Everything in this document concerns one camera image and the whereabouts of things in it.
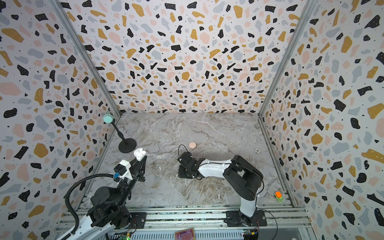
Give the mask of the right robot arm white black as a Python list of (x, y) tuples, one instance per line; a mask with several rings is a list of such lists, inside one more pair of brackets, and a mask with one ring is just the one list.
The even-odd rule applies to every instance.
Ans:
[(257, 209), (258, 194), (264, 189), (264, 176), (239, 155), (230, 160), (196, 160), (190, 152), (179, 156), (178, 162), (181, 179), (222, 178), (225, 179), (241, 198), (240, 213), (251, 218)]

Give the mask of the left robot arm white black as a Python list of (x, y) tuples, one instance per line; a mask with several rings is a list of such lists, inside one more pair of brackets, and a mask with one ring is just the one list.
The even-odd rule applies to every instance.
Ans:
[[(97, 240), (106, 237), (115, 229), (128, 239), (134, 232), (143, 229), (147, 214), (130, 213), (126, 203), (132, 197), (132, 190), (137, 182), (145, 181), (147, 156), (137, 157), (128, 162), (122, 160), (112, 174), (95, 174), (76, 182), (65, 195), (65, 204), (74, 217), (75, 225), (64, 233), (59, 240)], [(72, 207), (70, 196), (73, 190), (88, 180), (95, 178), (111, 178), (117, 182), (115, 188), (102, 186), (91, 197), (92, 208), (85, 216), (79, 218)]]

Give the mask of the white earbud charging case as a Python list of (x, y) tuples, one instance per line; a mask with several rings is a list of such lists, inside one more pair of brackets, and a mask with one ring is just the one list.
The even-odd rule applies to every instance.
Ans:
[(140, 162), (146, 154), (147, 152), (143, 148), (137, 148), (134, 150), (134, 156), (138, 162)]

